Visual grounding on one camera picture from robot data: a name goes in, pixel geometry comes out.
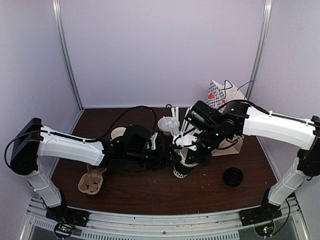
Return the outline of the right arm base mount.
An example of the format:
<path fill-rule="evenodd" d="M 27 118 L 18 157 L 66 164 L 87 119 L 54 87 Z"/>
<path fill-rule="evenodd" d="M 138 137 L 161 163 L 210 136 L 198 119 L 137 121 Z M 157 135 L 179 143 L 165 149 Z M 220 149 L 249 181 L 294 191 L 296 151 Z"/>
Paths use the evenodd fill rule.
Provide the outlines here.
<path fill-rule="evenodd" d="M 282 216 L 280 210 L 262 212 L 260 207 L 249 208 L 239 212 L 243 227 L 253 226 L 255 233 L 262 238 L 271 237 L 276 231 L 274 220 Z"/>

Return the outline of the black paper coffee cup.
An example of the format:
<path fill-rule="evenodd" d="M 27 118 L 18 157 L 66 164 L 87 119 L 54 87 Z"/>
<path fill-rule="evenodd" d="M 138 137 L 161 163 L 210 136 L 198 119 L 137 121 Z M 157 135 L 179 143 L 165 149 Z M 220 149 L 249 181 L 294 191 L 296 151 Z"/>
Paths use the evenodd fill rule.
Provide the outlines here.
<path fill-rule="evenodd" d="M 179 179 L 185 179 L 193 169 L 198 165 L 197 163 L 187 163 L 188 153 L 191 152 L 188 148 L 183 148 L 177 152 L 179 159 L 174 164 L 173 174 Z"/>

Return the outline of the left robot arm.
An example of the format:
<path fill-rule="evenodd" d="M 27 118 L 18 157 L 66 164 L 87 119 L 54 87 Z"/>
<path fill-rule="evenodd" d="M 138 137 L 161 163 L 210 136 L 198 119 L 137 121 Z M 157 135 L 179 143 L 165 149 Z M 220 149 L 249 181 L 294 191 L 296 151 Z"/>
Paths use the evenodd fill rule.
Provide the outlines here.
<path fill-rule="evenodd" d="M 163 143 L 163 136 L 161 131 L 130 125 L 123 133 L 112 134 L 110 139 L 83 138 L 53 130 L 34 117 L 5 147 L 4 153 L 11 150 L 11 156 L 4 162 L 14 173 L 27 179 L 55 217 L 67 222 L 72 218 L 72 211 L 66 207 L 63 193 L 41 170 L 39 157 L 63 158 L 105 169 L 134 164 L 157 171 L 179 160 L 176 147 Z"/>

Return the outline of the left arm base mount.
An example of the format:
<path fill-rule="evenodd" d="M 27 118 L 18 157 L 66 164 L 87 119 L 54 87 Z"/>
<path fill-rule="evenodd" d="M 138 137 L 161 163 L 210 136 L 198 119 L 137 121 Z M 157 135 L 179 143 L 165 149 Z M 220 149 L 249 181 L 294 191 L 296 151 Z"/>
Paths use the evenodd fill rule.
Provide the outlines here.
<path fill-rule="evenodd" d="M 69 207 L 65 212 L 48 208 L 45 216 L 56 222 L 53 233 L 60 239 L 66 239 L 73 234 L 78 234 L 81 231 L 79 227 L 87 226 L 90 213 Z"/>

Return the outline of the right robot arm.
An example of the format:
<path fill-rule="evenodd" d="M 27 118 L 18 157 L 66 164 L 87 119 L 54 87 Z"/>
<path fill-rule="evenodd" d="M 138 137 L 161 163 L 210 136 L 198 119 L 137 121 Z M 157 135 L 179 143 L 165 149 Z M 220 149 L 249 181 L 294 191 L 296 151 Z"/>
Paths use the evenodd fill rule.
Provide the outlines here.
<path fill-rule="evenodd" d="M 256 210 L 258 219 L 266 221 L 307 179 L 320 174 L 320 119 L 273 113 L 245 99 L 231 100 L 221 108 L 222 112 L 199 100 L 189 110 L 185 120 L 200 134 L 174 136 L 173 144 L 187 152 L 174 165 L 173 174 L 184 179 L 196 165 L 207 166 L 210 153 L 233 136 L 258 136 L 298 146 L 290 169 L 266 191 L 265 200 Z"/>

